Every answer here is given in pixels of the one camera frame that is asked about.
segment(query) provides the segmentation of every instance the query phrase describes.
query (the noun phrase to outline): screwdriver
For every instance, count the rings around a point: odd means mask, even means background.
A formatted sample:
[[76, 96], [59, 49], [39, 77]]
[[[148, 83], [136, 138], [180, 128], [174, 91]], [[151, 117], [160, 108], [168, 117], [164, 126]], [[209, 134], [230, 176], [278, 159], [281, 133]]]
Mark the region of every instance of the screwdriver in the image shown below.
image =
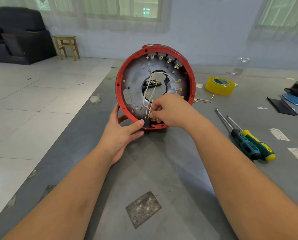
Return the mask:
[[235, 138], [242, 152], [251, 160], [261, 159], [261, 153], [259, 149], [252, 142], [248, 141], [248, 139], [240, 133], [239, 129], [234, 129], [229, 124], [229, 122], [223, 117], [223, 115], [219, 112], [218, 109], [215, 110], [223, 118], [227, 125], [229, 125], [229, 127], [232, 129], [231, 136]]
[[266, 160], [266, 161], [273, 161], [276, 158], [276, 154], [273, 152], [273, 150], [268, 147], [266, 144], [264, 144], [263, 142], [261, 142], [259, 139], [257, 139], [256, 137], [254, 137], [250, 131], [248, 130], [243, 130], [240, 128], [239, 125], [237, 125], [235, 123], [235, 121], [233, 121], [229, 116], [227, 116], [227, 118], [234, 123], [240, 130], [241, 130], [241, 134], [243, 136], [245, 136], [247, 138], [248, 141], [252, 142], [253, 144], [255, 144], [255, 146], [259, 149], [260, 153], [261, 153], [261, 158]]

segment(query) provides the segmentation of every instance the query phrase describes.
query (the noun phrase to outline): yellow screwdriver handle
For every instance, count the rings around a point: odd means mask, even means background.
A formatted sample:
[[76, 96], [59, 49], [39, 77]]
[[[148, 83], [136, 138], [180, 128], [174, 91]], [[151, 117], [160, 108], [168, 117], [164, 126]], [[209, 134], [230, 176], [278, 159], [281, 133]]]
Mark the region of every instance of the yellow screwdriver handle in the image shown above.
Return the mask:
[[266, 144], [262, 143], [260, 140], [258, 140], [256, 137], [254, 137], [250, 131], [244, 130], [241, 132], [241, 134], [248, 139], [248, 141], [255, 144], [255, 146], [259, 149], [261, 156], [266, 161], [273, 161], [276, 158], [275, 153], [273, 150], [267, 146]]

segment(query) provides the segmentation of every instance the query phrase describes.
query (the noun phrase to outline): wooden stool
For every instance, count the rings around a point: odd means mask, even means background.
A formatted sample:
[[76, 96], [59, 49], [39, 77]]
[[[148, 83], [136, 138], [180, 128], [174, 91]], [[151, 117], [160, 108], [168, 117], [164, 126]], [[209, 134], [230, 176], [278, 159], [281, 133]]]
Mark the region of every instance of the wooden stool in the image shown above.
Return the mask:
[[75, 36], [62, 36], [62, 35], [59, 35], [59, 36], [53, 36], [53, 39], [55, 40], [55, 46], [56, 46], [56, 48], [57, 48], [57, 50], [59, 52], [59, 56], [60, 56], [60, 59], [61, 60], [63, 60], [62, 54], [61, 54], [61, 50], [63, 50], [64, 56], [67, 58], [66, 47], [70, 47], [74, 61], [76, 61], [76, 57], [74, 55], [74, 51], [77, 52], [78, 59], [80, 59], [79, 50], [78, 50], [78, 46], [77, 46], [77, 42], [76, 42], [76, 37]]

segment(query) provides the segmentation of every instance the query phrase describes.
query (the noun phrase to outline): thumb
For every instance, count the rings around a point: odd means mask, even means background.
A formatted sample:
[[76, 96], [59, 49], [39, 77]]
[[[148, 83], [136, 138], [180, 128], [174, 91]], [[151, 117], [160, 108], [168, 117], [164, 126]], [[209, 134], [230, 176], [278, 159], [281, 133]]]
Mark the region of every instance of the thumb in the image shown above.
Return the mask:
[[156, 110], [156, 111], [152, 111], [149, 116], [154, 120], [161, 120], [162, 113], [163, 113], [162, 110], [160, 111]]
[[141, 127], [143, 127], [143, 125], [144, 125], [144, 120], [138, 120], [137, 122], [134, 122], [132, 125], [126, 126], [126, 130], [131, 135], [136, 131], [140, 130]]

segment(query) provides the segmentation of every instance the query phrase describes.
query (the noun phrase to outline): hand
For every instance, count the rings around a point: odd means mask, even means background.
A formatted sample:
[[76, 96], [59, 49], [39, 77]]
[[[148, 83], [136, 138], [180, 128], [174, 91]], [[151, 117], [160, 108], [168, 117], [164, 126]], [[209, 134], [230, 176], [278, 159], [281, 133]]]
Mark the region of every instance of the hand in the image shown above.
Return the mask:
[[143, 136], [144, 132], [139, 131], [144, 125], [143, 120], [139, 120], [132, 125], [122, 127], [119, 124], [122, 121], [127, 120], [127, 116], [123, 115], [118, 118], [119, 105], [116, 104], [111, 115], [109, 117], [109, 122], [104, 129], [102, 137], [98, 143], [100, 148], [105, 149], [107, 152], [111, 153], [112, 160], [111, 165], [115, 164], [122, 157], [122, 154], [126, 148], [126, 146]]
[[178, 94], [165, 93], [153, 101], [150, 118], [166, 125], [184, 128], [194, 115], [200, 115]]

